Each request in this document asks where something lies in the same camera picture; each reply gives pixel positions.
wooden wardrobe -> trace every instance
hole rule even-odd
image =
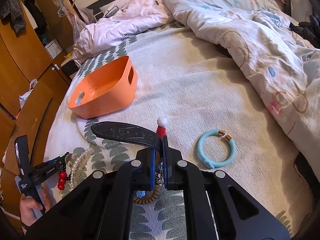
[[[0,167],[2,206],[20,216],[20,193],[15,183],[18,167],[13,142],[28,136],[31,164],[43,161],[49,130],[70,85],[68,78],[52,64],[53,60],[33,30],[25,12],[27,28],[16,35],[10,17],[0,22]],[[19,96],[37,79],[25,105],[20,110]],[[6,151],[5,162],[2,158]],[[10,219],[17,229],[18,220]]]

bed sheet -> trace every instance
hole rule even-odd
[[[220,44],[320,179],[319,49],[273,0],[164,0],[198,38]]]
[[[72,114],[67,108],[68,99],[82,78],[123,55],[129,55],[139,76],[133,103],[89,120]],[[294,169],[299,151],[234,60],[177,22],[129,38],[83,64],[57,112],[44,160],[67,151],[79,155],[93,147],[95,153],[78,183],[95,170],[117,170],[134,159],[141,147],[103,141],[90,127],[100,121],[119,121],[155,131],[156,120],[162,115],[169,118],[170,147],[179,149],[184,159],[202,170],[208,169],[197,158],[197,140],[213,128],[225,129],[235,138],[237,152],[233,163],[222,169],[283,222],[291,234],[298,231],[312,212],[311,193]],[[209,138],[204,151],[211,159],[222,161],[228,155],[228,146]],[[71,189],[67,182],[59,195],[56,183],[57,178],[52,177],[45,187],[59,201]],[[156,202],[134,204],[130,239],[186,239],[184,221],[182,192],[163,189]]]

pillow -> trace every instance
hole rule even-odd
[[[108,3],[108,4],[100,7],[100,10],[102,11],[103,14],[105,14],[109,8],[111,9],[114,6],[117,6],[119,9],[121,9],[126,2],[130,2],[130,1],[131,0],[115,0],[111,3]]]

person's hand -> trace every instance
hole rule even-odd
[[[51,207],[51,202],[47,197],[47,192],[44,188],[42,188],[42,197],[44,199],[44,208],[45,212],[47,212]],[[21,222],[26,226],[31,226],[34,222],[37,221],[35,214],[33,213],[33,208],[37,210],[42,210],[42,205],[38,203],[33,198],[26,198],[24,194],[21,195],[20,198],[20,214],[21,214]]]

red knit hat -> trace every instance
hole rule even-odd
[[[162,138],[163,136],[167,135],[165,132],[165,127],[168,125],[168,118],[166,116],[161,116],[158,118],[157,123],[157,135]]]

